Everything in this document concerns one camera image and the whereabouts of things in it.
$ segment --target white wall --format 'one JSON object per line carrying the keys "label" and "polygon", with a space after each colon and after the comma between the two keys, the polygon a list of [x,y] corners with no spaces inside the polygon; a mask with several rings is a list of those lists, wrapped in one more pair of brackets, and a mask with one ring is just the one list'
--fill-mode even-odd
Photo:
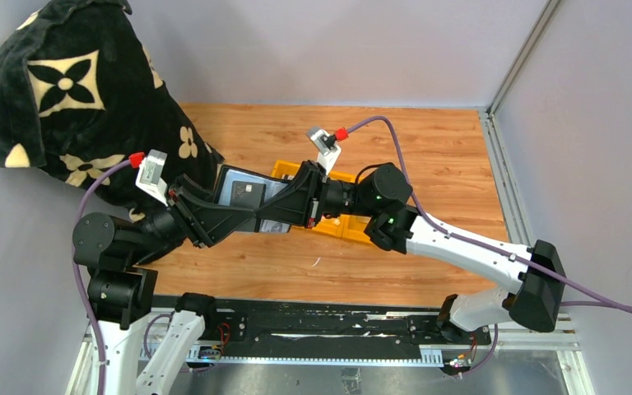
{"label": "white wall", "polygon": [[[534,235],[632,304],[632,2],[565,1],[498,124]],[[570,313],[597,393],[632,393],[632,316]]]}
{"label": "white wall", "polygon": [[488,105],[546,0],[136,0],[182,101]]}
{"label": "white wall", "polygon": [[[0,0],[0,44],[44,3]],[[38,170],[0,169],[0,394],[67,385],[86,328],[70,259],[81,195]]]}

